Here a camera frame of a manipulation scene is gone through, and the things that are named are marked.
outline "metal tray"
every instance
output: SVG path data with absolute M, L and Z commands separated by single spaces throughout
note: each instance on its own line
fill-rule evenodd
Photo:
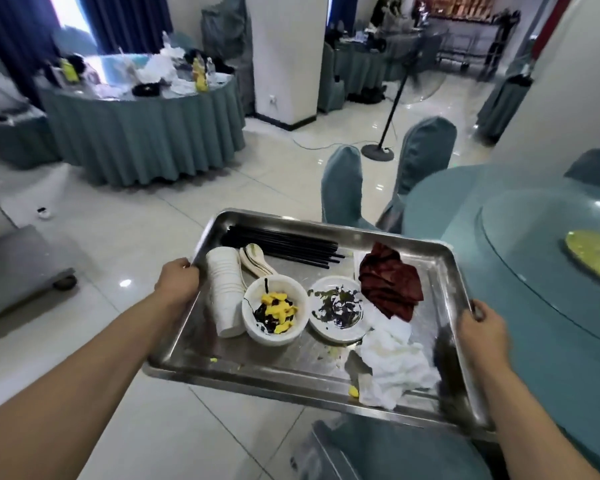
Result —
M 330 344 L 310 325 L 285 347 L 263 347 L 247 334 L 219 339 L 207 304 L 205 256 L 234 224 L 338 242 L 338 252 L 347 257 L 330 269 L 267 257 L 277 272 L 292 277 L 306 289 L 323 276 L 353 277 L 354 250 L 369 251 L 376 241 L 398 250 L 420 275 L 424 301 L 415 308 L 411 321 L 413 339 L 424 346 L 427 358 L 440 371 L 438 390 L 408 392 L 394 411 L 360 404 L 349 396 L 349 386 L 359 372 L 367 372 L 368 368 L 357 354 L 349 354 L 355 345 Z M 143 369 L 148 375 L 412 426 L 455 429 L 493 440 L 484 399 L 456 348 L 455 322 L 469 307 L 469 300 L 453 252 L 444 243 L 226 209 L 207 225 L 192 262 L 201 270 L 200 291 L 182 320 L 147 359 Z

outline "yellow disc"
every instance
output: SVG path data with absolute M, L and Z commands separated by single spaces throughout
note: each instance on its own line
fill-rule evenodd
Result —
M 600 233 L 590 230 L 573 230 L 564 238 L 571 254 L 600 276 Z

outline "black baseboard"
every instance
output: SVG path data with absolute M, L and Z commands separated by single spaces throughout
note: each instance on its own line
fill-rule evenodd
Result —
M 264 121 L 265 123 L 269 123 L 270 125 L 277 126 L 278 128 L 282 128 L 285 131 L 293 131 L 298 128 L 302 128 L 303 126 L 307 126 L 309 123 L 314 122 L 318 118 L 318 116 L 316 114 L 314 114 L 313 116 L 309 116 L 305 120 L 298 121 L 297 123 L 293 123 L 292 125 L 288 125 L 286 123 L 283 123 L 282 121 L 274 120 L 273 118 L 264 116 L 263 114 L 259 114 L 257 112 L 254 112 L 252 114 L 252 116 L 258 120 Z

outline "dark blue curtain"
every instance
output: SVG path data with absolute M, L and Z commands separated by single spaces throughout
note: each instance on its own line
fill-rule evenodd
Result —
M 99 48 L 113 54 L 156 54 L 173 31 L 167 0 L 80 0 Z
M 56 53 L 58 28 L 51 0 L 0 0 L 0 58 L 20 92 L 39 105 L 33 75 Z
M 333 23 L 334 26 L 342 20 L 344 28 L 349 33 L 353 32 L 353 24 L 356 21 L 356 8 L 358 0 L 331 0 L 331 14 L 329 15 L 328 24 Z

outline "fan pole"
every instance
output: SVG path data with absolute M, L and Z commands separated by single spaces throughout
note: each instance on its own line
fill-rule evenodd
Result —
M 400 96 L 402 96 L 402 90 L 404 89 L 404 85 L 407 83 L 407 78 L 409 77 L 409 69 L 404 73 L 404 77 L 400 83 L 400 88 L 398 88 L 398 94 L 396 94 L 395 99 L 393 100 L 393 106 L 391 108 L 391 112 L 389 113 L 389 119 L 386 120 L 386 125 L 384 126 L 384 131 L 382 133 L 382 138 L 380 138 L 380 143 L 378 144 L 366 144 L 362 147 L 362 154 L 369 158 L 370 160 L 375 160 L 377 162 L 390 162 L 393 160 L 393 152 L 387 148 L 384 149 L 382 144 L 384 143 L 384 137 L 386 137 L 386 132 L 389 131 L 389 125 L 391 124 L 391 120 L 393 119 L 393 113 L 395 112 L 395 108 L 398 106 L 400 102 Z

